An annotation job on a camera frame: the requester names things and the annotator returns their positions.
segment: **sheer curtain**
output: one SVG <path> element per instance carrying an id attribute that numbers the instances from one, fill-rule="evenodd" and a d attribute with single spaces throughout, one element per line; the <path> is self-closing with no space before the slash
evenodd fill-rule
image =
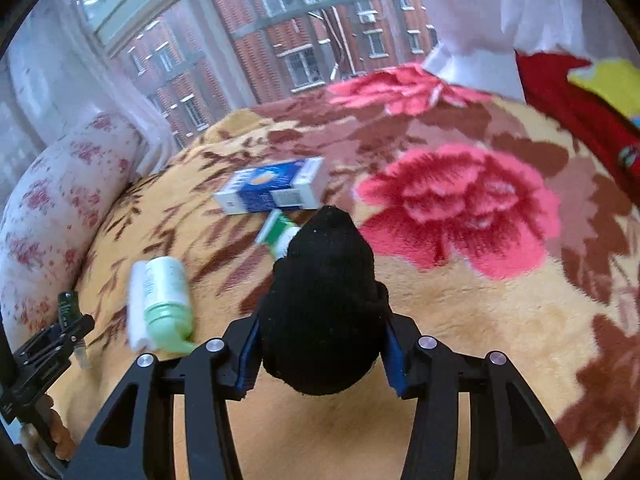
<path id="1" fill-rule="evenodd" d="M 146 140 L 136 167 L 139 176 L 162 170 L 175 153 L 169 124 L 109 63 L 76 0 L 40 0 L 3 62 L 8 69 L 2 72 L 0 113 L 10 126 L 0 133 L 0 201 L 44 146 L 101 112 L 124 115 Z"/>
<path id="2" fill-rule="evenodd" d="M 440 44 L 424 68 L 441 78 L 524 100 L 514 50 L 625 57 L 633 41 L 605 0 L 422 0 Z"/>

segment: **pillow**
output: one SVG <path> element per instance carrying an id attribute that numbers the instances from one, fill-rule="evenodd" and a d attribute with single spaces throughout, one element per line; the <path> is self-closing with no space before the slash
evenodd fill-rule
<path id="1" fill-rule="evenodd" d="M 48 146 L 13 190 L 0 221 L 0 305 L 12 349 L 57 319 L 142 143 L 117 114 Z"/>

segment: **brick building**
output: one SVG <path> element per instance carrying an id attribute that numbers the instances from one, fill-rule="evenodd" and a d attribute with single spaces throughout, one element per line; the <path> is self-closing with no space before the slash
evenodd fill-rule
<path id="1" fill-rule="evenodd" d="M 420 61 L 433 27 L 420 0 L 213 0 L 259 102 L 333 80 Z M 118 60 L 187 144 L 228 113 L 177 2 L 133 37 Z"/>

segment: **silver screw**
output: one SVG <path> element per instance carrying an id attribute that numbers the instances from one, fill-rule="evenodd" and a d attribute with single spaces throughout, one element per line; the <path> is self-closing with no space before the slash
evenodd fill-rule
<path id="1" fill-rule="evenodd" d="M 225 342 L 222 339 L 209 339 L 205 345 L 209 352 L 220 352 L 225 347 Z"/>
<path id="2" fill-rule="evenodd" d="M 507 362 L 507 356 L 502 352 L 491 352 L 489 354 L 489 361 L 494 365 L 502 366 Z"/>
<path id="3" fill-rule="evenodd" d="M 136 362 L 138 366 L 146 368 L 154 362 L 154 357 L 151 354 L 142 354 Z"/>
<path id="4" fill-rule="evenodd" d="M 438 345 L 436 338 L 431 337 L 430 335 L 423 335 L 420 339 L 418 339 L 418 345 L 420 348 L 424 348 L 425 350 L 433 350 Z"/>

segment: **blanket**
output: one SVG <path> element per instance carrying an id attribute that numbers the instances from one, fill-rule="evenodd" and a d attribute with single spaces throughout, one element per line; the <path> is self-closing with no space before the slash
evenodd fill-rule
<path id="1" fill-rule="evenodd" d="M 254 243 L 266 215 L 226 216 L 212 193 L 233 171 L 316 155 L 331 165 L 324 200 L 370 243 L 393 310 L 454 351 L 505 352 L 583 478 L 602 480 L 638 429 L 638 212 L 553 120 L 415 66 L 233 112 L 121 196 L 77 285 L 96 320 L 93 367 L 72 367 L 50 391 L 75 439 L 136 357 L 126 336 L 132 264 L 180 258 L 194 340 L 220 336 L 268 290 L 273 260 Z M 311 213 L 290 217 L 302 224 Z M 459 479 L 468 397 L 460 405 Z M 246 479 L 325 480 L 399 478 L 415 404 L 395 397 L 377 363 L 325 397 L 262 371 L 228 408 Z M 178 405 L 177 476 L 188 478 L 181 416 Z"/>

